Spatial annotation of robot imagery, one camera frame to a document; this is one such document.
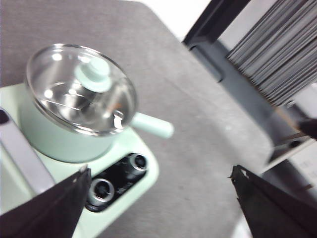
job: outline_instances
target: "mint green knob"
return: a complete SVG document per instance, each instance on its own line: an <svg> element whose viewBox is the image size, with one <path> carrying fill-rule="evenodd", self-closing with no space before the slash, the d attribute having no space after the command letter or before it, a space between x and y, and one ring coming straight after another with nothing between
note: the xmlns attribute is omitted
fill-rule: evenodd
<svg viewBox="0 0 317 238"><path fill-rule="evenodd" d="M93 58L89 63L75 69L76 78L81 84L96 93L103 93L111 88L109 64L101 58Z"/></svg>

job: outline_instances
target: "black control panel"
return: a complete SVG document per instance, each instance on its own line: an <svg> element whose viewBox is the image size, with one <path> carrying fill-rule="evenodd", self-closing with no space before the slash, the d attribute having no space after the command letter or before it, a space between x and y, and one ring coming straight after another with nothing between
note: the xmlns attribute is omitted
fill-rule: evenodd
<svg viewBox="0 0 317 238"><path fill-rule="evenodd" d="M93 177L86 208L101 212L135 185L146 173L146 158L131 153Z"/></svg>

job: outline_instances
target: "pot handle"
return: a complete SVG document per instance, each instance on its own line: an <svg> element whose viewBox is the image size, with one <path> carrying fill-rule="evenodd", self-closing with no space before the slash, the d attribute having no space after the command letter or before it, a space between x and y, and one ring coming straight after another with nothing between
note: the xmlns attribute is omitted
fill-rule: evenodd
<svg viewBox="0 0 317 238"><path fill-rule="evenodd" d="M131 125L165 139L170 138L174 134L174 126L172 123L143 113L136 113L131 121Z"/></svg>

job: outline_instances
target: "glass lid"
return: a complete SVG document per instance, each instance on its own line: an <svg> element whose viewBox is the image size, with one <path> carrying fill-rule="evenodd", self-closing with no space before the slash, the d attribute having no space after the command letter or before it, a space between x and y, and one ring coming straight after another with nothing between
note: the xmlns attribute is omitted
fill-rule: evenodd
<svg viewBox="0 0 317 238"><path fill-rule="evenodd" d="M28 61L26 84L36 106L54 123L88 135L122 131L137 107L135 89L101 53L54 44Z"/></svg>

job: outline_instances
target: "gray table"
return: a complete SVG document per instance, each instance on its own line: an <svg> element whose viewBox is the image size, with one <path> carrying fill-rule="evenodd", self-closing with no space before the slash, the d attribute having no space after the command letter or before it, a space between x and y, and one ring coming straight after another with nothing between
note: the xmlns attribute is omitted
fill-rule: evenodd
<svg viewBox="0 0 317 238"><path fill-rule="evenodd" d="M176 128L171 140L140 132L160 177L101 236L229 237L240 210L227 177L235 164L259 171L270 142L203 66L137 2L2 0L1 86L22 82L28 57L52 43L115 60L137 88L139 110Z"/></svg>

